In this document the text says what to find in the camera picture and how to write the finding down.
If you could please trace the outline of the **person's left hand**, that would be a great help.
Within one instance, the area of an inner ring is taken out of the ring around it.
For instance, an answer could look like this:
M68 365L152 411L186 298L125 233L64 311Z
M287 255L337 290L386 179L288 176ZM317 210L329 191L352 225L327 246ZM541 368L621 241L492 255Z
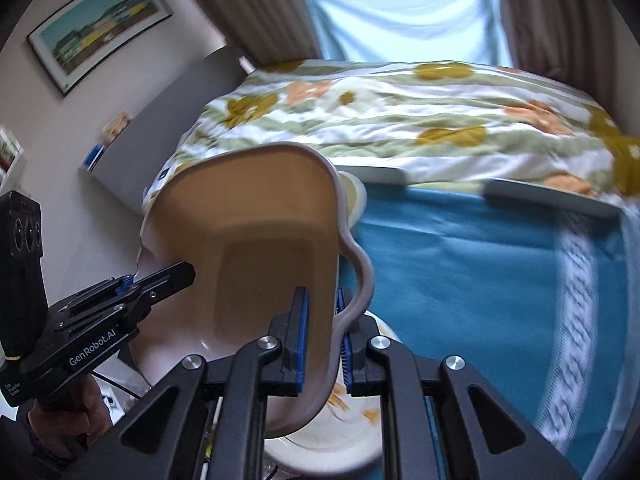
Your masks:
M72 393L73 408L55 408L53 403L34 402L28 421L41 444L58 457L70 456L66 438L85 436L89 446L113 427L110 413L104 404L98 383L85 376Z

